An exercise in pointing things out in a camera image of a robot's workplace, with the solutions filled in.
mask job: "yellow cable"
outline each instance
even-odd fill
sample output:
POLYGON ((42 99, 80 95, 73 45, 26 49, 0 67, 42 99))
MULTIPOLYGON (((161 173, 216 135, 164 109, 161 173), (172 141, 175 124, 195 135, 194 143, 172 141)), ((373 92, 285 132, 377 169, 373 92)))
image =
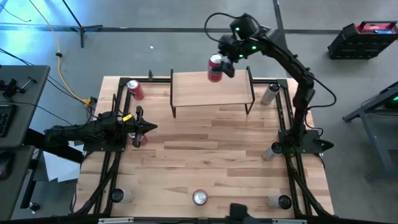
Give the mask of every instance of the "yellow cable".
MULTIPOLYGON (((45 17, 43 16, 43 14, 39 11, 39 9, 35 6, 35 4, 33 4, 33 2, 32 2, 31 0, 29 0, 29 1, 30 1, 30 3, 33 5, 33 7, 35 7, 35 9, 37 10, 37 12, 43 17, 43 19, 45 20, 45 22, 47 23, 47 25, 50 27, 51 32, 52 32, 52 34, 54 35, 55 41, 56 41, 56 43, 57 43, 57 52, 58 52, 58 53, 61 53, 61 50, 60 50, 60 43, 59 43, 59 41, 58 41, 57 34, 55 33, 55 31, 54 31, 54 29, 52 28, 51 24, 46 20, 46 18, 45 18, 45 17)), ((66 81, 65 81, 65 79, 64 79, 64 77, 63 77, 63 75, 62 75, 62 72, 61 72, 61 57, 59 57, 59 56, 57 56, 57 57, 58 57, 58 66, 57 66, 57 67, 58 67, 58 74, 60 75, 63 84, 66 86, 66 88, 68 89, 68 91, 70 92, 70 94, 72 94, 72 96, 74 96, 74 97, 77 98, 78 100, 82 101, 82 102, 85 104, 85 106, 89 106, 90 103, 91 103, 91 99, 90 99, 90 98, 82 99, 82 98, 80 98, 79 96, 77 96, 77 95, 69 88, 69 86, 68 86, 68 84, 66 83, 66 81)))

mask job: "black crate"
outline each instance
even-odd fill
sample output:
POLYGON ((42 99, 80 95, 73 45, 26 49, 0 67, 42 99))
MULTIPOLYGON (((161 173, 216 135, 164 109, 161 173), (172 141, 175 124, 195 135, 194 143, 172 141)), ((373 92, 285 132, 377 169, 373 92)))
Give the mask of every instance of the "black crate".
POLYGON ((398 39, 397 21, 363 21, 343 28, 328 46, 331 59, 371 59, 398 39))

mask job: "small wooden platform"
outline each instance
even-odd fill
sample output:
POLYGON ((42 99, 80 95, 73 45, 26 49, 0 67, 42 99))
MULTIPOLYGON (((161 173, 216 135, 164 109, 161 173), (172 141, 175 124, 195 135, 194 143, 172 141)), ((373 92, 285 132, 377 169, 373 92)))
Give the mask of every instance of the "small wooden platform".
POLYGON ((173 106, 245 104, 253 101, 247 70, 235 71, 235 77, 223 74, 219 82, 207 79, 207 72, 173 73, 173 106))
MULTIPOLYGON (((104 77, 96 113, 111 109, 112 94, 117 91, 119 78, 104 77)), ((287 81, 293 97, 297 83, 293 79, 287 81)), ((127 142, 116 187, 131 189, 135 200, 128 204, 114 203, 112 216, 225 217, 231 202, 247 205, 249 213, 257 218, 294 216, 292 208, 279 210, 266 205, 269 196, 290 195, 284 158, 261 159, 263 150, 277 141, 279 130, 275 101, 269 106, 259 103, 266 84, 254 84, 256 102, 249 115, 241 105, 190 106, 180 108, 176 119, 172 118, 170 110, 170 84, 141 84, 145 99, 132 99, 131 113, 141 105, 145 120, 159 127, 147 133, 149 143, 144 147, 136 149, 131 140, 127 142), (192 201, 196 189, 204 189, 209 195, 204 206, 192 201)), ((287 114, 283 94, 282 104, 287 114)), ((313 124, 311 113, 308 123, 313 124)), ((83 163, 75 210, 97 187, 103 157, 103 152, 94 152, 83 163)), ((308 187, 324 208, 333 213, 321 161, 314 155, 302 157, 308 187)), ((302 193, 297 188, 304 212, 302 193)), ((108 198, 108 189, 103 196, 101 211, 108 198)))

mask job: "soda can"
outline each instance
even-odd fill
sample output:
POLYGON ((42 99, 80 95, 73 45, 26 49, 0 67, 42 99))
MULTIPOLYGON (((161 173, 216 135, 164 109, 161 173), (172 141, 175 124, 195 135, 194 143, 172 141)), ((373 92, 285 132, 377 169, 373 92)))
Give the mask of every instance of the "soda can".
POLYGON ((129 88, 130 92, 132 93, 132 96, 136 100, 142 100, 144 99, 144 91, 142 90, 142 86, 140 85, 139 82, 135 80, 131 80, 127 83, 127 87, 129 88))
POLYGON ((262 105, 268 105, 275 98, 276 94, 278 94, 279 85, 278 84, 270 84, 266 90, 266 92, 261 97, 260 103, 262 105))
POLYGON ((114 189, 111 194, 111 200, 114 203, 131 203, 134 200, 134 195, 131 190, 114 189))
POLYGON ((282 154, 283 147, 281 143, 274 142, 272 143, 268 149, 266 149, 262 155, 262 158, 265 160, 272 160, 276 155, 282 154))
POLYGON ((196 190, 192 195, 193 203, 196 205, 204 205, 207 202, 207 193, 205 190, 196 190))
MULTIPOLYGON (((134 140, 134 138, 136 137, 135 133, 129 133, 129 137, 134 140)), ((147 136, 145 136, 145 134, 139 134, 138 135, 138 140, 139 140, 139 144, 140 146, 145 146, 148 143, 148 139, 147 136)))
POLYGON ((218 82, 223 77, 221 71, 221 61, 223 56, 221 54, 213 54, 209 59, 209 68, 207 77, 211 82, 218 82))
POLYGON ((292 200, 287 195, 278 195, 268 197, 267 205, 269 208, 290 209, 292 200))

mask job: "gray floor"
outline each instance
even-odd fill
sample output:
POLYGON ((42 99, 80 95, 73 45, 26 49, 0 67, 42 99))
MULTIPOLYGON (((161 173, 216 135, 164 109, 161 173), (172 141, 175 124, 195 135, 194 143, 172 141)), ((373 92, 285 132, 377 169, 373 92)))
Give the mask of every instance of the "gray floor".
MULTIPOLYGON (((62 3, 34 1, 44 16, 55 25, 75 25, 62 3)), ((265 26, 276 27, 272 0, 69 0, 70 7, 83 25, 107 27, 184 27, 200 28, 208 15, 216 11, 235 16, 247 12, 265 26)), ((29 2, 3 0, 5 7, 31 24, 45 24, 29 2)), ((363 20, 396 20, 398 1, 393 0, 280 0, 285 29, 341 29, 363 20)), ((4 10, 0 22, 21 23, 4 10)), ((217 18, 210 27, 227 28, 230 21, 217 18)), ((216 43, 204 33, 99 33, 85 34, 85 48, 80 48, 78 34, 58 32, 64 54, 62 70, 76 94, 97 96, 105 75, 168 75, 175 71, 200 71, 206 67, 216 43)), ((34 64, 50 65, 50 75, 59 80, 56 71, 56 45, 51 32, 0 30, 0 47, 34 64)), ((398 223, 398 182, 366 182, 364 176, 375 170, 377 158, 364 134, 362 124, 354 120, 345 124, 341 117, 357 108, 362 101, 397 81, 398 43, 393 43, 378 58, 369 61, 334 61, 328 59, 326 47, 335 35, 286 36, 289 49, 337 95, 337 104, 328 109, 314 109, 315 124, 325 129, 323 139, 335 143, 325 153, 326 174, 335 213, 345 218, 398 223)), ((4 54, 1 64, 21 64, 4 54)), ((286 77, 284 69, 270 58, 259 54, 240 62, 238 68, 250 65, 255 77, 286 77)), ((328 103, 332 97, 316 86, 312 104, 328 103)), ((82 123, 85 110, 81 104, 46 85, 40 106, 72 123, 82 123)), ((383 129, 396 133, 396 120, 375 118, 383 129)), ((42 110, 37 110, 31 128, 43 131, 63 124, 42 110)), ((386 147, 393 146, 386 139, 386 147)), ((47 217, 68 212, 74 183, 40 183, 34 200, 42 205, 35 215, 16 209, 13 218, 47 217)))

